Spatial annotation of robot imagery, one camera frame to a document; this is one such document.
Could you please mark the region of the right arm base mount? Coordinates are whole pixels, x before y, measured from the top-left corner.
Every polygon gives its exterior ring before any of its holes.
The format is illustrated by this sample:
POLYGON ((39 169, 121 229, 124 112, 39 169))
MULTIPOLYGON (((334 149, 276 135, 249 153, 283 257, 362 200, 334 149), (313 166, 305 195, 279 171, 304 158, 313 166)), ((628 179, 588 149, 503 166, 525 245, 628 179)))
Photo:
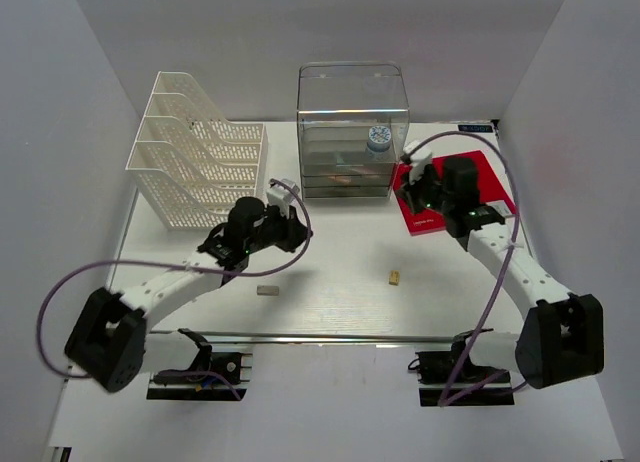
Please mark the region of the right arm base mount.
MULTIPOLYGON (((447 351, 417 352, 407 366, 410 373, 417 376, 418 394, 421 407, 436 407, 444 390, 455 361, 447 351)), ((483 382, 492 380, 483 387, 457 399, 452 403, 455 407, 497 407, 515 404, 512 392, 511 377, 508 372, 486 366, 464 366, 448 393, 448 397, 483 382)))

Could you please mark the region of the small yellow sharpener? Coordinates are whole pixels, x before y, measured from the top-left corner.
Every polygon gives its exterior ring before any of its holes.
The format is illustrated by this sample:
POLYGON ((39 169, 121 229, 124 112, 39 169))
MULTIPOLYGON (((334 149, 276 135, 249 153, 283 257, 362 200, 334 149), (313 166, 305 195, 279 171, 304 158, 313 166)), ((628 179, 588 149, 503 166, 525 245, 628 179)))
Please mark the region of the small yellow sharpener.
POLYGON ((389 284, 397 286, 400 281, 400 273, 396 270, 392 270, 389 274, 389 284))

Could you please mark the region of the blue cleaning gel jar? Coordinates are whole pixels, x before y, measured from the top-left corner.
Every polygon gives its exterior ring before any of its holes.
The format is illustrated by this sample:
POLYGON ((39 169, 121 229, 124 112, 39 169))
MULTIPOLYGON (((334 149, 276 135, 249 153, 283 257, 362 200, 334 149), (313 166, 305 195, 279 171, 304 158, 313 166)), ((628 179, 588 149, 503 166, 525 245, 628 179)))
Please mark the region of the blue cleaning gel jar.
POLYGON ((392 146, 391 129, 385 125, 374 125, 368 130, 366 153, 374 161, 387 162, 392 146))

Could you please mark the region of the dark label sticker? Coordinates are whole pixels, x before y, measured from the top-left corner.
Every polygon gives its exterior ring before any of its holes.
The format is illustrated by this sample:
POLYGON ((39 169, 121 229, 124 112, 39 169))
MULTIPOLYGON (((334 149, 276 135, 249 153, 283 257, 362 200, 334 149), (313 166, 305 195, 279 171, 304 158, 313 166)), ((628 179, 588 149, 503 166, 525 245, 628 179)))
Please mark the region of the dark label sticker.
POLYGON ((459 124, 458 130, 467 133, 492 133, 491 124, 459 124))

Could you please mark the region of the white plastic file rack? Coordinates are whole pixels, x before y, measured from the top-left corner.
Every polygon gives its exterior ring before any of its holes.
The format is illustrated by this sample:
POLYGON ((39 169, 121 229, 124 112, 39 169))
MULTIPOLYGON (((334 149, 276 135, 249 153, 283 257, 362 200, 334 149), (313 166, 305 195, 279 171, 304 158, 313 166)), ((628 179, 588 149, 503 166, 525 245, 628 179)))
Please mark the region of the white plastic file rack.
POLYGON ((208 230, 235 202, 262 197, 263 123, 229 121, 185 72, 159 72, 126 171, 169 230, 208 230))

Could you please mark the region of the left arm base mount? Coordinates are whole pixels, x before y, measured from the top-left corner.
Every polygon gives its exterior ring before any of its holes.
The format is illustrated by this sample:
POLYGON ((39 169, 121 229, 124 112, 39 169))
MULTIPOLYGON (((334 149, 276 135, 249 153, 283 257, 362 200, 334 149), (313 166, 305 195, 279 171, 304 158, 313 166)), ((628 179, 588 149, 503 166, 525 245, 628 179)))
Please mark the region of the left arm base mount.
POLYGON ((146 399, 181 402, 240 402, 249 388, 253 348, 214 345, 202 351, 186 369, 152 373, 146 399))

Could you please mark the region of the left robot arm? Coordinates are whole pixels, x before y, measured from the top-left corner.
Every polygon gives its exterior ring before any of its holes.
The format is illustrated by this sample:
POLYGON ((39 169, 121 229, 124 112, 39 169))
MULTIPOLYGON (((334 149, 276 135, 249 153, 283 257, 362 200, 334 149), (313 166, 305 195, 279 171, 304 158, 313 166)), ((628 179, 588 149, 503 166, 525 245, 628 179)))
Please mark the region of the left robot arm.
POLYGON ((183 264, 131 288, 95 290, 64 353, 108 393, 124 389, 140 373, 228 385, 228 378, 212 369, 212 347, 203 336, 190 329, 169 334, 152 329, 198 297, 250 277, 249 259, 257 252, 275 247, 300 258, 312 235, 304 206, 280 196, 267 203, 242 197, 183 264))

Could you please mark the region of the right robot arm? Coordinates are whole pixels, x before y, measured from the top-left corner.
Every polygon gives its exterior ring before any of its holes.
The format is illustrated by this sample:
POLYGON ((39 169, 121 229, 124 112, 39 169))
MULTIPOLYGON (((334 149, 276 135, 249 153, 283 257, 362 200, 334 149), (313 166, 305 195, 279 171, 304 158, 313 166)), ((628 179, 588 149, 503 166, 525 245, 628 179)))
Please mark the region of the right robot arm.
POLYGON ((604 369, 604 314, 592 295, 577 295, 556 281, 527 250, 512 241, 512 227, 493 206, 481 201, 479 173, 468 157, 402 158, 398 198, 418 215, 440 214, 447 233, 496 279, 523 319, 518 334, 483 327, 456 337, 451 366, 472 381, 486 370, 520 374, 535 389, 599 374, 604 369))

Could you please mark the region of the grey eraser block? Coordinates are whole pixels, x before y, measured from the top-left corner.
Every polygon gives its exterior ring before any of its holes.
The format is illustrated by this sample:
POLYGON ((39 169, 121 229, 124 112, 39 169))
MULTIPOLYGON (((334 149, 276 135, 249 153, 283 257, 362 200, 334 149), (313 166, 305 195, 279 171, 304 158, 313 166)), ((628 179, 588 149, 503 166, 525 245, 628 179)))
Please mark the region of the grey eraser block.
POLYGON ((273 285, 258 285, 256 288, 256 294, 258 296, 278 296, 279 295, 279 287, 273 285))

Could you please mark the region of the clear acrylic drawer organizer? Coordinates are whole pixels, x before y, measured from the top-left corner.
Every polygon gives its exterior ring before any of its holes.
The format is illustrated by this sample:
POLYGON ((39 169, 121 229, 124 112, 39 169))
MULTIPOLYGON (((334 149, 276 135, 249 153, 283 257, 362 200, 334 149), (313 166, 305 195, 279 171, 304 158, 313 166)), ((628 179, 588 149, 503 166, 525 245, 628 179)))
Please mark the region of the clear acrylic drawer organizer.
POLYGON ((386 198, 410 123, 403 74, 393 62, 312 62, 300 67, 297 137, 302 193, 307 200, 386 198), (387 162, 366 153, 368 130, 392 132, 387 162), (329 176, 350 176, 331 186, 329 176))

